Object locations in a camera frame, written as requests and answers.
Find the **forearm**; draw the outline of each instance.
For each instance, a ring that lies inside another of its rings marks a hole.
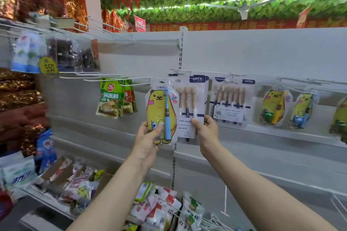
[[[130,155],[111,181],[68,231],[121,230],[145,172]]]
[[[283,189],[250,170],[219,143],[203,155],[258,231],[336,230]]]

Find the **ceiling fan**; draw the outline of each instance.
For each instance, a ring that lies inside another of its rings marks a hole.
[[[274,2],[276,0],[263,0],[263,1],[260,1],[258,3],[254,3],[254,4],[251,4],[251,5],[247,5],[247,2],[244,1],[242,3],[241,6],[222,6],[222,5],[208,5],[210,7],[223,7],[223,8],[227,8],[227,9],[236,9],[238,12],[240,12],[240,15],[241,15],[241,19],[242,20],[246,20],[247,19],[247,16],[248,16],[248,11],[254,7],[258,7],[258,6],[262,6],[262,5],[265,5],[267,3],[271,3],[271,2]]]

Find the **hand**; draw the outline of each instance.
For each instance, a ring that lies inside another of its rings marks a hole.
[[[130,156],[142,167],[143,176],[145,176],[148,170],[153,166],[155,157],[159,150],[159,145],[153,144],[153,142],[154,139],[160,135],[163,125],[159,124],[155,130],[149,133],[146,133],[147,127],[147,122],[141,124],[135,138],[134,147],[130,154]]]
[[[192,119],[193,126],[197,129],[200,137],[200,150],[204,155],[204,152],[208,152],[210,148],[220,144],[218,140],[218,125],[215,123],[211,116],[204,116],[207,125],[203,125],[197,119]]]

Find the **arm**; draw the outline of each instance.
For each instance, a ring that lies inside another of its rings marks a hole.
[[[134,148],[117,170],[105,189],[89,207],[75,220],[67,231],[113,231],[121,230],[129,214],[137,192],[152,167],[158,146],[154,139],[160,135],[162,125],[145,134],[144,122],[135,139]]]
[[[214,120],[207,115],[205,119],[207,126],[192,119],[200,136],[201,153],[258,231],[337,231],[306,205],[241,163],[219,143]]]

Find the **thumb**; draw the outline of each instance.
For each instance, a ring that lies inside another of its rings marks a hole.
[[[157,138],[161,132],[163,130],[163,125],[159,124],[155,130],[151,131],[148,135],[154,140],[155,138]]]
[[[197,119],[192,118],[190,121],[192,122],[193,126],[197,128],[198,130],[201,130],[204,127],[204,125],[201,122],[199,122]]]

